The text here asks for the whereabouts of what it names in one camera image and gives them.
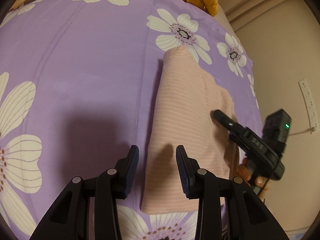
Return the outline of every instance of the wall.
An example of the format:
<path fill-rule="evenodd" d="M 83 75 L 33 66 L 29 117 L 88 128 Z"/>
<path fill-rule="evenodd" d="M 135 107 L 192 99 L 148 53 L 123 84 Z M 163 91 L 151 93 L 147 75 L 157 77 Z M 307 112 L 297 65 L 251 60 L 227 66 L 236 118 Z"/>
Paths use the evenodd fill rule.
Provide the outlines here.
<path fill-rule="evenodd" d="M 309 127 L 298 85 L 306 78 L 320 118 L 320 26 L 303 0 L 287 0 L 236 32 L 255 62 L 254 84 L 263 120 L 283 108 L 291 133 Z M 311 225 L 320 209 L 320 132 L 289 137 L 283 178 L 266 205 L 285 231 Z"/>

